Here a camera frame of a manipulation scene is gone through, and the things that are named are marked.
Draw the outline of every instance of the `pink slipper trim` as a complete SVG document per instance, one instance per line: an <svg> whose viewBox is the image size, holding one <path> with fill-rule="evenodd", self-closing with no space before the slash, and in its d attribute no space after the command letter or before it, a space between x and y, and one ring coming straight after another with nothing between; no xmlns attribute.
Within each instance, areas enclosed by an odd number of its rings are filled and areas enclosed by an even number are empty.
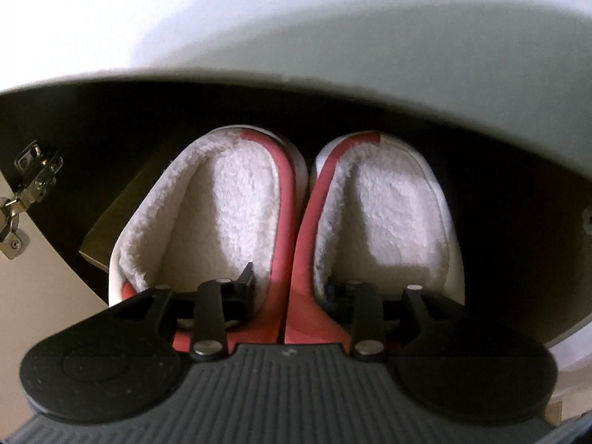
<svg viewBox="0 0 592 444"><path fill-rule="evenodd" d="M294 255L292 285L284 340L288 344L341 343L349 351L350 336L317 304L313 290L313 262L319 219L335 173L337 162L350 148L360 143L380 142L379 132L353 135L339 143L327 157L314 184L304 212Z"/></svg>

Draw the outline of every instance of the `cabinet door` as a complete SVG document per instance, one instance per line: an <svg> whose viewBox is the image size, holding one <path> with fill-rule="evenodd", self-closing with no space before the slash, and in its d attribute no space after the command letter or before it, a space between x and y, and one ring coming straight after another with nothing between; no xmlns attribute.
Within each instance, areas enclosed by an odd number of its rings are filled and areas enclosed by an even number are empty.
<svg viewBox="0 0 592 444"><path fill-rule="evenodd" d="M0 196L12 196L1 173ZM106 307L25 213L17 233L21 253L14 260L0 254L0 439L32 415L19 382L28 349Z"/></svg>

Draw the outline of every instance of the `metal hinge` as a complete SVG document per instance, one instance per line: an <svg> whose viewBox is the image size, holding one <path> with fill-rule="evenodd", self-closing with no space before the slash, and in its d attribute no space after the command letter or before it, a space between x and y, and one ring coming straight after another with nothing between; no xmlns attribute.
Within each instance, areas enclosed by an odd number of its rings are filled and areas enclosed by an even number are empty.
<svg viewBox="0 0 592 444"><path fill-rule="evenodd" d="M19 214L45 198L56 184L56 173L62 165L63 159L57 152L43 153L36 141L31 142L14 161L23 182L13 199L0 198L0 250L8 259L14 259L23 248L23 241L16 233Z"/></svg>

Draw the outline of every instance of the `screw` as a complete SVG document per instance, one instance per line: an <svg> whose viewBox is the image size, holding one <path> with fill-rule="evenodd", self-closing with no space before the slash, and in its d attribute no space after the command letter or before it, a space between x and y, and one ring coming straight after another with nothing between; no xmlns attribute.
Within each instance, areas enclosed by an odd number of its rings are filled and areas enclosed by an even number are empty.
<svg viewBox="0 0 592 444"><path fill-rule="evenodd" d="M384 344L378 340L361 340L356 344L355 349L363 356L375 356L384 350Z"/></svg>
<svg viewBox="0 0 592 444"><path fill-rule="evenodd" d="M58 157L58 158L56 158L56 159L55 159L55 162L54 162L54 163L52 163L52 164L50 165L50 167L49 167L49 168L50 168L50 170L51 170L53 173L55 173L55 172L57 172L59 169L61 169L61 165L62 165L63 163L64 163L64 161L62 160L62 158L61 158L61 157Z"/></svg>
<svg viewBox="0 0 592 444"><path fill-rule="evenodd" d="M223 346L217 340L200 340L193 344L193 352L200 356L211 356L222 350Z"/></svg>

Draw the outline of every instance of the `gray ribbed platform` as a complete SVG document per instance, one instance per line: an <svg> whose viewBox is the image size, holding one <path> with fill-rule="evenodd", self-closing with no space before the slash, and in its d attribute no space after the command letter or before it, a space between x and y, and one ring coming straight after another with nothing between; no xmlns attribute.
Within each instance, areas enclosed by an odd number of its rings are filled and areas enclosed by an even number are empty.
<svg viewBox="0 0 592 444"><path fill-rule="evenodd" d="M550 431L540 418L475 427L430 414L385 366L337 345L241 345L226 361L194 365L172 396L141 415L103 425L37 416L7 444L533 444Z"/></svg>

